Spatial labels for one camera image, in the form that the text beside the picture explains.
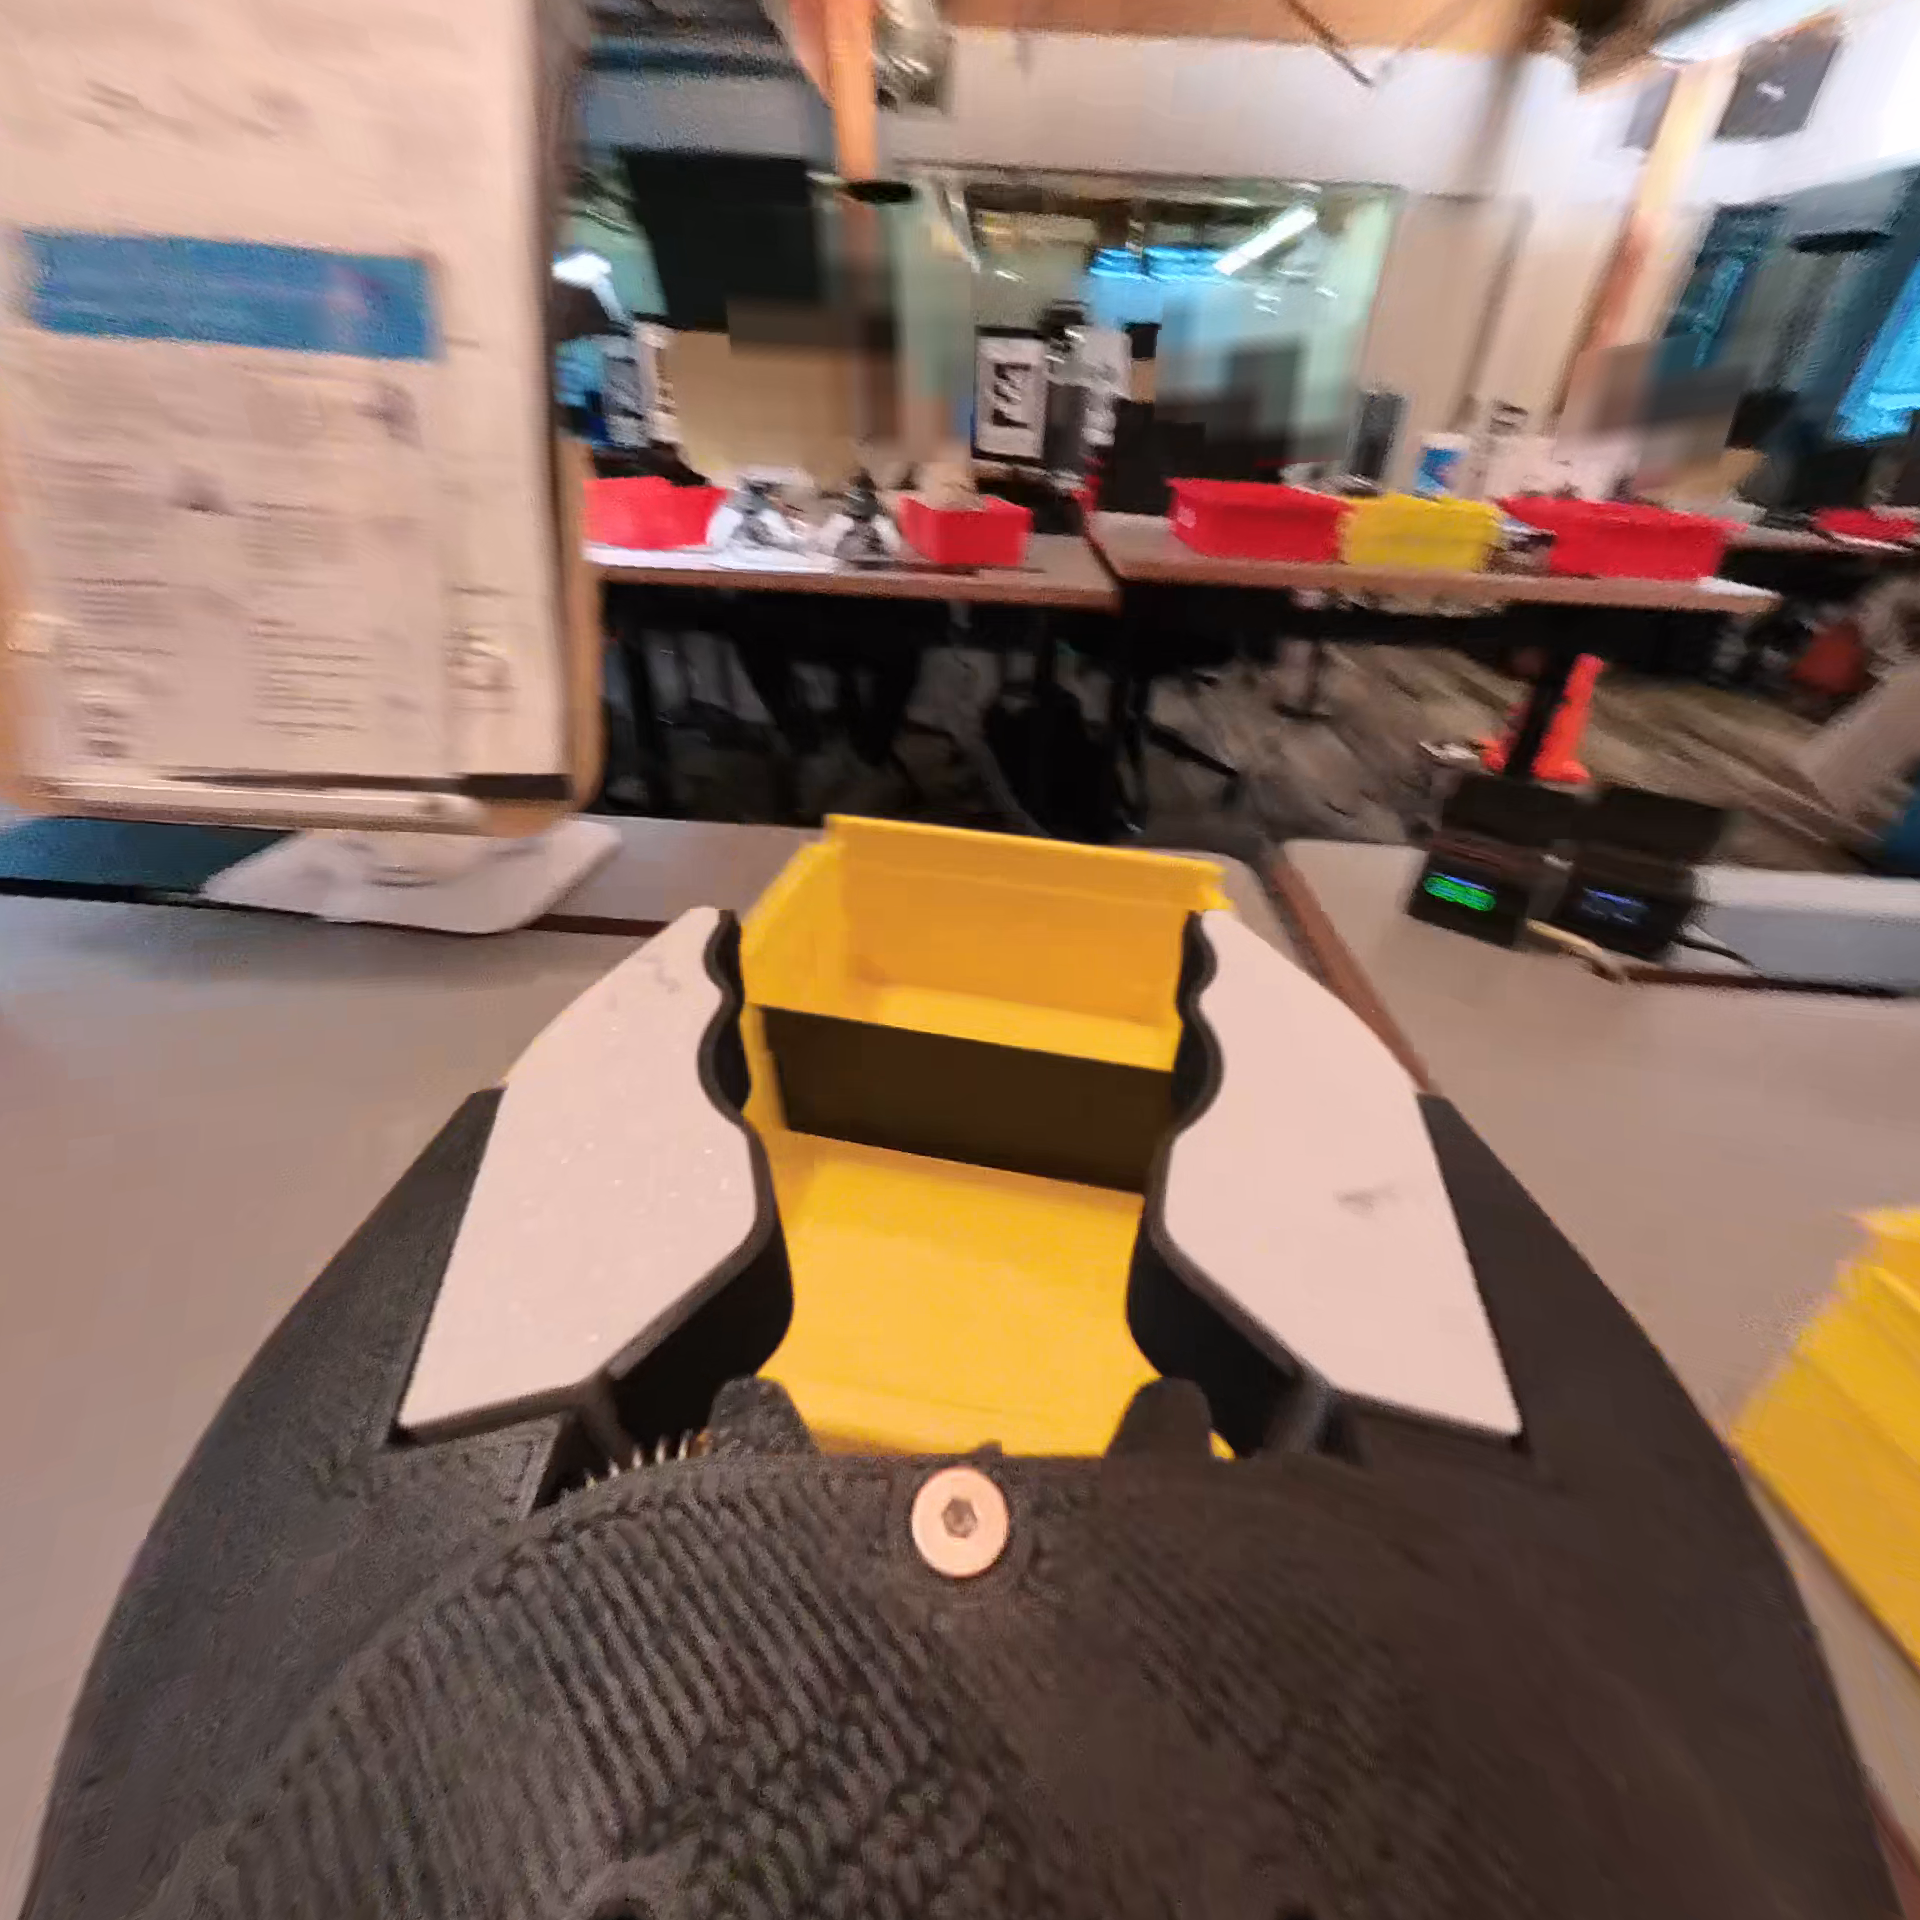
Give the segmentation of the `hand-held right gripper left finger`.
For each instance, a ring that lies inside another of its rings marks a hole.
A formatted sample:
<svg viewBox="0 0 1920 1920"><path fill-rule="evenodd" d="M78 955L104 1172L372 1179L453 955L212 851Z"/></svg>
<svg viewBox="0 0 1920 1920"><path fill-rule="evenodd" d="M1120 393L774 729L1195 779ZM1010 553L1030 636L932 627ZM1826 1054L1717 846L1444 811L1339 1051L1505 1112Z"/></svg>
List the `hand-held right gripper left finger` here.
<svg viewBox="0 0 1920 1920"><path fill-rule="evenodd" d="M693 905L532 1039L397 1403L411 1439L565 1410L617 1435L617 1388L723 1290L784 1274L745 1119L736 915Z"/></svg>

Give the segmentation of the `orange plastic object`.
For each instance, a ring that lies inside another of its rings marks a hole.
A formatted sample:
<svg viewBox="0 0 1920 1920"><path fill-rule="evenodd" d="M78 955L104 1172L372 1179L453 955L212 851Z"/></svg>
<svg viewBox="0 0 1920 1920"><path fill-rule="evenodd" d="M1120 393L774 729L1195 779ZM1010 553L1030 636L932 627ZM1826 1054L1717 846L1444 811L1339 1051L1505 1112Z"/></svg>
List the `orange plastic object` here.
<svg viewBox="0 0 1920 1920"><path fill-rule="evenodd" d="M1594 715L1594 692L1603 675L1605 662L1601 656L1579 656L1571 666L1569 683L1553 705L1541 750L1532 764L1533 779L1572 790L1582 790L1594 783L1594 776L1579 754ZM1474 743L1480 767L1485 772L1505 772L1509 750L1522 732L1529 707L1532 696L1510 705L1499 732Z"/></svg>

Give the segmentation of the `white board stand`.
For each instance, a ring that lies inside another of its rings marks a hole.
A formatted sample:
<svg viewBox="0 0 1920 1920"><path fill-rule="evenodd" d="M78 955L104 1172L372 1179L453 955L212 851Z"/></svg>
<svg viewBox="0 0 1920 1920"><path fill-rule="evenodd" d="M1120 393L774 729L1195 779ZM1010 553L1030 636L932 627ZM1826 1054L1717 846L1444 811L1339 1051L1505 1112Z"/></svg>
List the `white board stand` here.
<svg viewBox="0 0 1920 1920"><path fill-rule="evenodd" d="M346 927L489 937L532 927L619 851L608 823L526 838L293 832L200 889L206 905Z"/></svg>

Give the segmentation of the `grey desk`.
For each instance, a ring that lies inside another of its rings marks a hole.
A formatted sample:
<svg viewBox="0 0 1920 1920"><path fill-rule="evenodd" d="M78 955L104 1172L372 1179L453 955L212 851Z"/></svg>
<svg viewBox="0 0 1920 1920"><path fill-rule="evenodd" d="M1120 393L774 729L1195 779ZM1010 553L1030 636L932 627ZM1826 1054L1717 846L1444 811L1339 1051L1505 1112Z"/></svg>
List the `grey desk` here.
<svg viewBox="0 0 1920 1920"><path fill-rule="evenodd" d="M1422 927L1413 848L1296 841L1269 886L1308 954L1464 1112L1736 1448L1857 1256L1916 1210L1916 996L1728 975L1624 983ZM1741 1463L1889 1794L1916 1799L1916 1664Z"/></svg>
<svg viewBox="0 0 1920 1920"><path fill-rule="evenodd" d="M755 905L811 839L614 831L553 927L478 939L5 899L5 1915L113 1602L259 1344L468 1092L651 924Z"/></svg>

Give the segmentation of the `long brown table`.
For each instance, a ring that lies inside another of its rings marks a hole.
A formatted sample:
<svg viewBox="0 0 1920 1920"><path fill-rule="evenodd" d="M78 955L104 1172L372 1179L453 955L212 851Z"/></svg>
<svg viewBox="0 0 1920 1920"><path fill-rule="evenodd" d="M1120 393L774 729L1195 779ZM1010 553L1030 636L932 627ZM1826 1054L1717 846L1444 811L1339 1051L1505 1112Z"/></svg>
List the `long brown table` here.
<svg viewBox="0 0 1920 1920"><path fill-rule="evenodd" d="M588 544L585 561L605 586L665 593L781 593L953 606L1006 606L1116 615L1120 588L1082 537L1036 535L1012 567L937 567L923 559L854 567L821 555L774 552L629 548Z"/></svg>
<svg viewBox="0 0 1920 1920"><path fill-rule="evenodd" d="M1331 593L1413 600L1467 608L1621 608L1756 619L1776 611L1776 593L1724 578L1661 584L1577 578L1549 572L1350 567L1344 562L1222 561L1189 548L1165 520L1097 513L1089 539L1125 588L1221 593Z"/></svg>

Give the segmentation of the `small yellow plastic bin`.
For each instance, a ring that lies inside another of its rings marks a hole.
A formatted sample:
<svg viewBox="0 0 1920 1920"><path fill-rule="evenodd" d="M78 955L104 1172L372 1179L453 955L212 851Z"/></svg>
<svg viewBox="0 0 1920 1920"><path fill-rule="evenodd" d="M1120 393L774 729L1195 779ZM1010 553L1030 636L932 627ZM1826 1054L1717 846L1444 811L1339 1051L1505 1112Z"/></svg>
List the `small yellow plastic bin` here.
<svg viewBox="0 0 1920 1920"><path fill-rule="evenodd" d="M1501 539L1505 516L1496 506L1379 495L1348 504L1339 561L1356 570L1483 572Z"/></svg>

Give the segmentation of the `black device green display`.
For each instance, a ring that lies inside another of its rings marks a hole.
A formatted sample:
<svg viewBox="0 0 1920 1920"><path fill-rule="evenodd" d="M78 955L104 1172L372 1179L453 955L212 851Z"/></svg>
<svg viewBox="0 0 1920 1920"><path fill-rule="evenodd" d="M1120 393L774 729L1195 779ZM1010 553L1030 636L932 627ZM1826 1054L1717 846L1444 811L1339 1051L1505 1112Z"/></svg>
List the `black device green display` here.
<svg viewBox="0 0 1920 1920"><path fill-rule="evenodd" d="M1565 881L1564 834L1554 828L1493 832L1441 826L1408 888L1411 922L1498 950L1517 950L1547 922Z"/></svg>

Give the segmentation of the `wooden instruction board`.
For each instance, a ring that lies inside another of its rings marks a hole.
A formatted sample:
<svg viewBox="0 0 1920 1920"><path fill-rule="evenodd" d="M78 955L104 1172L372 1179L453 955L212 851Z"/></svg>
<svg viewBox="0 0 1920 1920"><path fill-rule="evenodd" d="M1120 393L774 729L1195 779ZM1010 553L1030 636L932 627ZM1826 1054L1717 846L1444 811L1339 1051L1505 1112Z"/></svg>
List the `wooden instruction board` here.
<svg viewBox="0 0 1920 1920"><path fill-rule="evenodd" d="M588 42L588 6L2 6L5 808L585 808L550 262Z"/></svg>

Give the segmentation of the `black device blue display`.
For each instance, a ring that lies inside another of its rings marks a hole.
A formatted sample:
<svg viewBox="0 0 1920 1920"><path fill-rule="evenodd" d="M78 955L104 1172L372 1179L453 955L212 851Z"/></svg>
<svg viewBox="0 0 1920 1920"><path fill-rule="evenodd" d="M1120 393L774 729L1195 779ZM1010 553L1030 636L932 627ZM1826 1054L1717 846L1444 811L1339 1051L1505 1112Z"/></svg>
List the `black device blue display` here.
<svg viewBox="0 0 1920 1920"><path fill-rule="evenodd" d="M1629 848L1584 846L1569 860L1549 929L1626 959L1664 961L1696 912L1696 867Z"/></svg>

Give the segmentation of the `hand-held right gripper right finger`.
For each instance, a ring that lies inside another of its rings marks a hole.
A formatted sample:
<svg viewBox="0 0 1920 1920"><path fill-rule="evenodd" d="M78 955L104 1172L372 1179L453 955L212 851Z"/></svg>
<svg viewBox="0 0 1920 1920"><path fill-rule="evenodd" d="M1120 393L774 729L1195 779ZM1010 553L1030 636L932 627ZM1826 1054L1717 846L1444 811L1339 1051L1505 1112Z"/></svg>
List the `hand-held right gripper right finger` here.
<svg viewBox="0 0 1920 1920"><path fill-rule="evenodd" d="M1325 1450L1361 1416L1473 1442L1522 1408L1425 1099L1332 990L1229 911L1193 912L1170 1124L1126 1327L1225 1450Z"/></svg>

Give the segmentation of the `red plastic bin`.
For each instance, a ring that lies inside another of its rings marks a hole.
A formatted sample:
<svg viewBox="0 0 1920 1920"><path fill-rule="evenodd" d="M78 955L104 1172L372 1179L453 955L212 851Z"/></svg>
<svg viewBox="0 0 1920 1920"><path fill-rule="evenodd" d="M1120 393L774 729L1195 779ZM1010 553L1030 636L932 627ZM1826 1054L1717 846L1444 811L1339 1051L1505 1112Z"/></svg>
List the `red plastic bin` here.
<svg viewBox="0 0 1920 1920"><path fill-rule="evenodd" d="M1554 578L1692 586L1718 577L1736 524L1650 504L1520 495L1505 516L1546 539Z"/></svg>
<svg viewBox="0 0 1920 1920"><path fill-rule="evenodd" d="M1034 537L1034 515L1000 496L971 496L952 508L901 495L897 529L905 547L934 570L1019 570Z"/></svg>
<svg viewBox="0 0 1920 1920"><path fill-rule="evenodd" d="M1193 555L1234 562L1338 566L1353 504L1290 486L1176 479L1169 526Z"/></svg>
<svg viewBox="0 0 1920 1920"><path fill-rule="evenodd" d="M660 476L590 476L582 482L588 544L624 553L707 548L723 488L684 488Z"/></svg>

